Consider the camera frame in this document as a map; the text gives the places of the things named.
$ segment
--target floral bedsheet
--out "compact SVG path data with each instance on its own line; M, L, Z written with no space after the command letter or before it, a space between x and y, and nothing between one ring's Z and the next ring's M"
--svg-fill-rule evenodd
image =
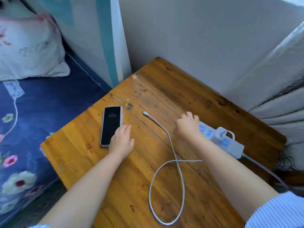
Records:
M58 180L40 144L107 94L66 62L67 77L0 82L0 226Z

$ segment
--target power outlet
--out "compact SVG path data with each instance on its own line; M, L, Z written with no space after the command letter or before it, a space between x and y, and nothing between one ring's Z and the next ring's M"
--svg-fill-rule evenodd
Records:
M231 155L232 157L238 159L242 157L242 153L244 151L244 146L237 141L233 140L228 136L224 136L223 140L218 141L218 139L213 139L215 135L215 129L208 126L207 124L200 122L200 130L201 133L211 140L215 145L224 150L226 153Z

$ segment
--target wooden tabletop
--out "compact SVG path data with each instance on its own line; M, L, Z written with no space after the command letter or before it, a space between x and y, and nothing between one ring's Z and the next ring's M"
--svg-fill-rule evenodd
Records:
M199 159L173 135L174 120L191 111L207 125L235 133L244 152L271 169L286 138L218 93L157 57L124 80L109 94L49 137L41 147L67 189L108 153L99 138L103 109L123 107L123 124L132 125L134 150L117 170L95 219L95 227L161 227L148 202L155 171L174 159L167 134L142 114L148 112L171 134L179 159ZM263 170L241 160L259 176ZM180 219L171 227L243 227L202 163L180 163L185 183L185 204ZM165 222L177 216L182 200L175 163L166 165L155 178L151 199L156 214Z

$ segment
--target white tag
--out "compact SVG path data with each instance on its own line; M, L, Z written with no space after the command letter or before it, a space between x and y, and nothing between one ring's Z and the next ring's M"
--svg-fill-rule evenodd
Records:
M24 91L20 87L18 81L3 81L2 83L4 84L13 99L19 98L24 95Z

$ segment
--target person's right hand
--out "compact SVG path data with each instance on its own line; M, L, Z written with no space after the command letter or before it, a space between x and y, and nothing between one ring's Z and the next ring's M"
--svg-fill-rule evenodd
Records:
M181 119L176 120L176 128L174 133L189 143L190 139L200 134L199 117L187 112L187 115L182 114Z
M117 128L111 138L109 154L116 154L123 161L134 148L134 138L130 140L131 126L123 125Z

